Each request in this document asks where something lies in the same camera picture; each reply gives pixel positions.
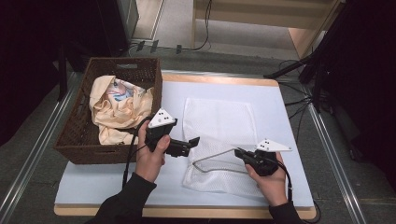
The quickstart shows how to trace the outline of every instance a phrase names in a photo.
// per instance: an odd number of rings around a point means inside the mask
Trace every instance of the wire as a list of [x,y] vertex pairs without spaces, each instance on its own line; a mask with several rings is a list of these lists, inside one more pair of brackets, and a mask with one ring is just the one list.
[[[195,48],[195,49],[182,49],[182,50],[191,50],[191,51],[199,50],[199,49],[203,48],[206,45],[206,43],[209,44],[209,49],[206,49],[205,51],[208,51],[208,50],[210,50],[212,48],[212,45],[210,44],[210,41],[209,41],[209,28],[208,28],[209,27],[210,12],[211,12],[211,9],[212,9],[212,1],[213,0],[209,0],[209,2],[207,3],[206,11],[205,11],[206,39],[205,39],[204,44],[202,44],[200,47]],[[129,56],[130,57],[131,57],[131,51],[130,50],[132,48],[134,48],[134,47],[135,46],[131,46],[130,49],[129,49]],[[157,49],[175,49],[175,48],[157,47]]]
[[231,151],[234,151],[234,150],[235,150],[235,148],[232,148],[232,149],[229,149],[229,150],[220,152],[220,153],[215,154],[215,155],[211,155],[211,156],[208,156],[208,157],[204,157],[204,158],[202,158],[202,159],[200,159],[200,160],[193,161],[193,162],[192,162],[192,165],[193,165],[198,171],[200,171],[201,173],[209,173],[209,172],[213,172],[213,171],[228,171],[228,172],[235,172],[235,173],[238,173],[238,174],[247,174],[247,173],[248,173],[247,171],[238,171],[238,170],[232,170],[232,169],[227,169],[227,168],[214,168],[214,169],[203,170],[203,169],[201,169],[201,167],[199,167],[198,164],[197,164],[197,163],[200,162],[200,161],[209,160],[209,159],[211,159],[211,158],[214,158],[214,157],[223,155],[223,154],[225,154],[225,153],[228,153],[228,152],[231,152]]
[[308,96],[303,98],[302,100],[296,101],[296,102],[291,102],[291,103],[285,103],[285,106],[290,106],[290,105],[297,105],[300,103],[304,103],[304,102],[309,102],[310,100],[312,100],[312,97]]
[[320,222],[320,220],[321,220],[321,210],[320,210],[320,207],[319,207],[319,205],[317,204],[317,202],[315,202],[315,201],[314,201],[314,205],[315,205],[315,207],[318,209],[318,218],[317,218],[317,220],[315,220],[315,221],[303,220],[303,222],[308,223],[308,224],[316,224],[316,223],[319,223],[319,222]]
[[288,172],[288,169],[286,168],[285,164],[283,164],[281,161],[273,161],[267,158],[264,158],[265,160],[277,164],[278,167],[280,167],[286,174],[286,177],[288,178],[288,201],[291,202],[293,201],[293,185],[291,184],[291,178]]
[[150,120],[150,119],[152,119],[152,117],[145,117],[144,119],[142,119],[142,120],[140,121],[140,123],[136,126],[136,129],[134,130],[134,136],[133,136],[133,138],[132,138],[131,145],[129,146],[129,149],[128,149],[128,157],[127,157],[127,160],[126,160],[126,163],[125,163],[125,171],[124,171],[123,178],[122,178],[122,188],[124,188],[125,185],[126,185],[126,181],[127,181],[127,178],[128,178],[128,172],[129,172],[129,163],[131,162],[132,156],[133,156],[137,151],[139,151],[140,149],[142,149],[143,147],[146,146],[146,145],[144,145],[144,146],[138,148],[137,150],[133,151],[133,148],[134,148],[134,140],[136,139],[137,134],[138,134],[140,128],[142,127],[143,123],[144,123],[146,120]]
[[139,46],[139,44],[133,43],[131,44],[131,47],[128,49],[128,55],[130,58],[132,58],[132,54],[131,54],[131,49],[133,49],[134,47]]
[[303,120],[303,115],[304,115],[304,112],[305,112],[305,110],[307,108],[308,108],[308,104],[304,107],[303,112],[301,113],[301,116],[300,116],[300,120],[298,121],[297,134],[296,134],[296,144],[298,143],[298,138],[299,138],[299,135],[300,135],[301,121]]
[[292,119],[294,116],[296,116],[297,114],[301,113],[311,103],[312,103],[312,100],[310,100],[307,103],[305,103],[304,105],[302,105],[300,108],[297,109],[297,111],[293,115],[291,115],[289,117],[289,119]]
[[[281,65],[282,65],[283,63],[288,63],[288,62],[299,63],[300,66],[305,65],[305,63],[301,63],[301,61],[298,61],[298,60],[285,60],[285,61],[283,61],[283,62],[281,62],[281,63],[278,64],[278,66],[277,66],[277,69],[278,69],[277,72],[281,70],[280,67],[281,67]],[[298,68],[299,68],[300,66],[298,66],[298,67],[296,67],[296,68],[290,70],[289,72],[291,72],[291,71],[297,69],[297,72],[298,72],[298,74],[300,75],[301,72],[298,70]],[[263,75],[263,77],[264,77],[264,78],[273,78],[273,77],[272,77],[272,74],[271,74],[271,75]]]
[[291,88],[291,89],[293,89],[293,90],[295,90],[295,91],[297,91],[297,92],[300,92],[300,93],[302,93],[302,94],[304,94],[304,95],[308,95],[308,94],[306,94],[306,92],[300,91],[300,90],[298,90],[297,88],[292,87],[291,85],[286,84],[286,83],[284,83],[284,82],[279,82],[279,84],[280,84],[280,85],[287,86],[287,87],[289,87],[289,88]]

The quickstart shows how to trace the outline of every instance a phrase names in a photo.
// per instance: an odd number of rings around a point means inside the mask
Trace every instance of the black stand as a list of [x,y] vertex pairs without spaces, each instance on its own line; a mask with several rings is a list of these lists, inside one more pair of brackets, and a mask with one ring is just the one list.
[[326,68],[326,55],[332,52],[335,49],[332,49],[331,41],[335,38],[338,33],[339,27],[343,20],[346,19],[348,10],[345,7],[337,18],[332,23],[332,26],[329,28],[329,31],[323,37],[322,41],[318,45],[318,47],[307,57],[301,59],[300,61],[293,63],[269,76],[264,75],[264,78],[278,78],[281,77],[288,72],[299,68],[302,65],[305,65],[303,72],[299,76],[299,80],[301,83],[308,83],[313,76],[316,76],[315,86],[313,89],[313,105],[317,112],[319,113],[319,105],[320,105],[320,89],[321,84],[323,83],[324,78],[327,76],[327,68]]

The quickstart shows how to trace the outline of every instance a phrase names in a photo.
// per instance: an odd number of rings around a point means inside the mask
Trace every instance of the black sleeve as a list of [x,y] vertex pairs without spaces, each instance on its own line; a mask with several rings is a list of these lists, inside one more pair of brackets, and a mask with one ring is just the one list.
[[276,224],[302,224],[293,202],[284,203],[280,206],[270,206],[270,214]]
[[96,216],[86,224],[138,223],[150,193],[157,187],[139,175],[132,173],[131,179],[122,191],[100,206]]

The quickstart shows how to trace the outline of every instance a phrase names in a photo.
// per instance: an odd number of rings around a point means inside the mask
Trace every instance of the white tag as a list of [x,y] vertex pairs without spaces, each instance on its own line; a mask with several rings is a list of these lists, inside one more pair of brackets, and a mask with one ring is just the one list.
[[273,140],[264,139],[256,148],[263,151],[274,152],[274,151],[291,151],[291,147],[286,147],[280,143],[274,142]]
[[151,122],[148,124],[149,128],[161,127],[166,124],[175,123],[175,119],[168,114],[164,109],[159,109],[158,112],[154,115]]

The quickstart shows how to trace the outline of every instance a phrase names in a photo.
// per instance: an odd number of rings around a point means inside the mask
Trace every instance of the floor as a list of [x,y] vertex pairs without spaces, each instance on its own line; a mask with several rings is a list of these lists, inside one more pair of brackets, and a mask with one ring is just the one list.
[[[176,54],[176,45],[190,45],[191,21],[181,17],[183,14],[188,17],[189,4],[190,1],[164,1],[156,31],[151,38],[159,40],[159,48],[151,52],[148,38],[142,50],[136,51],[136,47],[131,47],[129,52],[125,52],[125,56],[159,57],[162,69],[166,70],[245,74],[246,77],[271,74],[288,63],[293,63],[286,60],[298,60],[290,37],[283,28],[238,27],[238,24],[221,22],[209,23],[211,48],[206,45],[207,49]],[[175,12],[179,12],[177,20],[172,17]],[[197,32],[196,45],[204,39],[205,29],[202,29]],[[285,103],[299,101],[304,98],[301,91],[310,91],[310,85],[302,86],[297,81],[298,75],[299,70],[294,70],[278,79]],[[23,123],[15,136],[0,146],[0,196],[3,201],[0,223],[83,223],[88,219],[58,217],[53,213],[54,198],[67,159],[53,150],[52,146],[63,127],[71,104],[74,103],[81,77],[82,74],[73,73],[70,69],[69,102],[58,104],[58,89],[55,88]],[[59,107],[62,106],[64,111],[59,112]],[[300,107],[301,105],[291,105],[286,108],[292,115]],[[55,118],[52,112],[56,110],[59,116]],[[48,120],[56,125],[48,128]],[[394,223],[395,191],[389,186],[383,173],[370,162],[356,162],[350,158],[347,141],[330,113],[322,110],[317,114],[309,106],[304,112],[290,119],[290,126],[295,133],[309,187],[320,209],[321,218],[318,223]],[[42,145],[37,145],[39,139],[43,140]],[[159,222],[271,223],[270,220],[254,219],[143,220],[143,223]]]
[[133,39],[152,40],[154,38],[164,2],[164,0],[136,0],[139,20],[132,36]]

